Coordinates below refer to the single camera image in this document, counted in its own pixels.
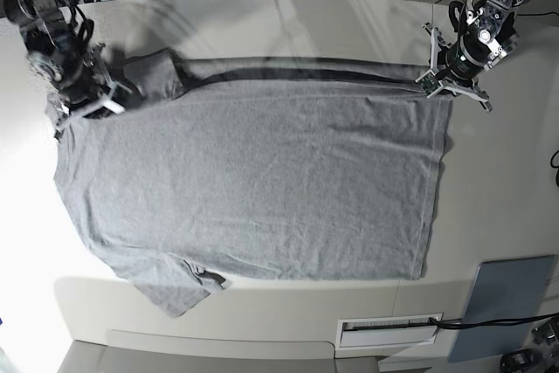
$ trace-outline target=gray t-shirt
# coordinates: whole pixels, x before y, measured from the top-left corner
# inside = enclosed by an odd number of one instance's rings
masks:
[[[419,69],[177,66],[166,53],[131,63],[148,106],[76,121],[60,139],[59,193],[86,247],[118,276],[170,316],[221,289],[212,270],[421,276],[451,102],[378,78]]]

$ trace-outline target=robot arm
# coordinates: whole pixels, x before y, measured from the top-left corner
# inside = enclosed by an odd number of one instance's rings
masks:
[[[100,57],[102,45],[90,48],[94,23],[75,0],[4,0],[3,6],[19,27],[31,69],[59,92],[59,107],[66,115],[59,131],[74,118],[125,111],[122,103],[131,90],[111,77]],[[70,22],[63,6],[72,14]]]
[[[431,67],[417,83],[428,97],[442,92],[464,94],[491,111],[487,93],[477,76],[492,69],[516,47],[514,30],[517,8],[530,0],[465,0],[450,4],[450,16],[458,39],[447,44],[437,28],[431,34]]]

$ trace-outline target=table surface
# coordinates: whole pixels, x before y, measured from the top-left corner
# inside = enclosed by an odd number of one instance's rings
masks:
[[[453,40],[444,6],[391,0],[126,0],[83,9],[96,22],[95,38],[127,56],[171,46],[190,58],[329,57],[427,65],[423,23],[433,21]],[[34,331],[45,354],[58,354],[67,334],[44,343],[33,320],[47,330],[60,328],[63,320],[73,339],[110,344],[110,330],[333,342],[341,318],[438,312],[446,319],[460,317],[480,262],[559,253],[559,189],[549,167],[559,149],[559,28],[526,19],[517,27],[522,38],[516,54],[480,77],[494,111],[486,114],[466,98],[455,101],[423,279],[293,282],[230,276],[231,289],[171,320],[79,243],[52,185],[56,149],[42,115],[45,88],[34,79],[22,83],[23,43],[15,28],[2,23],[6,48],[0,54],[10,66],[0,69],[6,86],[0,98],[19,111],[17,118],[5,108],[0,114],[10,134],[0,149],[8,157],[0,166],[6,186],[0,198],[9,210],[0,231],[12,232],[0,250],[0,280],[4,273],[18,273],[4,282],[4,290],[17,291],[20,298],[6,299],[2,315],[18,330],[0,330],[0,340],[10,338],[9,345],[0,344],[23,357],[26,333]],[[25,279],[34,288],[22,292]],[[542,312],[559,309],[554,286]],[[39,298],[51,317],[32,314]],[[390,356],[384,363],[444,357],[453,336],[443,332],[431,346],[337,356]]]

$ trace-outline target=t-shirt sleeve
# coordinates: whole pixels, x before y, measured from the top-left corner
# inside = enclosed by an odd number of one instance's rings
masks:
[[[222,289],[218,276],[164,252],[128,246],[90,250],[171,317],[184,314]]]
[[[149,103],[172,100],[185,90],[181,77],[172,59],[170,50],[136,57],[128,60],[124,67],[127,80],[138,89],[140,96]]]

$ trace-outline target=metal plate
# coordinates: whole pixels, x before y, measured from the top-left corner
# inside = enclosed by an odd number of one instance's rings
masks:
[[[555,256],[510,259],[480,265],[463,323],[535,316]],[[448,356],[450,363],[497,356],[518,349],[531,324],[460,331]]]

